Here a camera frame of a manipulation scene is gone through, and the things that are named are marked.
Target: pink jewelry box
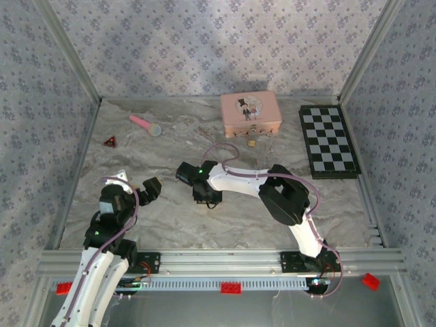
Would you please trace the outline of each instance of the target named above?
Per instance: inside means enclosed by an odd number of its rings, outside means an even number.
[[[272,91],[224,94],[221,111],[226,138],[275,134],[281,124],[281,113]]]

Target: gray marble floor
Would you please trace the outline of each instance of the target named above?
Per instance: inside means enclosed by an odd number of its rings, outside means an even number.
[[[85,163],[72,203],[61,248],[80,248],[90,219],[98,210],[103,187],[100,178],[126,169],[130,181],[158,176],[162,182],[159,199],[140,209],[138,223],[127,238],[140,249],[246,249],[288,248],[297,244],[290,230],[276,222],[261,201],[224,192],[215,209],[197,205],[191,188],[174,175],[182,161],[199,165],[205,150],[216,142],[231,142],[241,153],[232,166],[270,168],[281,164],[295,175],[310,181],[310,169],[298,110],[300,100],[282,99],[281,129],[276,136],[262,136],[254,148],[243,138],[225,139],[219,99],[178,99],[123,101],[116,106],[103,102],[89,144]],[[162,135],[152,137],[129,120],[130,114],[159,123]],[[115,135],[115,149],[102,142]],[[232,156],[222,149],[211,159]],[[337,247],[367,247],[368,220],[360,203],[354,180],[316,180],[322,204],[314,215],[318,230]]]

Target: metal bracket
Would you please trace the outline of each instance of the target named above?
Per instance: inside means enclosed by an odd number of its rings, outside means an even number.
[[[335,272],[341,271],[341,266],[337,262],[336,255],[331,251],[326,251],[324,256],[321,258],[318,258],[320,262],[323,262],[321,267],[321,271],[324,269],[325,273],[333,273],[333,270]],[[284,273],[314,273],[313,271],[310,271],[305,261],[301,258],[301,254],[298,251],[284,251],[280,253],[280,263],[281,263],[281,272]]]
[[[151,274],[158,274],[159,268],[161,266],[161,254],[160,252],[138,252],[138,257],[136,260],[139,262],[145,262],[150,267]],[[141,275],[146,272],[146,269],[140,265],[135,265],[127,271],[127,274]]]

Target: checkered board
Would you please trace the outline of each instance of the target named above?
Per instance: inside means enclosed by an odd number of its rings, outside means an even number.
[[[301,106],[312,177],[357,178],[361,173],[340,106]]]

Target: small red object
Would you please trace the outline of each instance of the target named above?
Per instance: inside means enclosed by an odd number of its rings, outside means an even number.
[[[221,283],[221,294],[241,294],[242,292],[240,283]]]
[[[380,281],[371,274],[365,274],[365,276],[362,279],[362,282],[366,286],[371,288],[373,291],[377,291],[380,285]]]
[[[66,294],[68,294],[68,292],[71,289],[72,285],[73,285],[72,282],[57,284],[56,295],[66,295]]]
[[[109,146],[111,148],[116,148],[115,136],[111,137],[109,140],[103,143],[104,146]]]

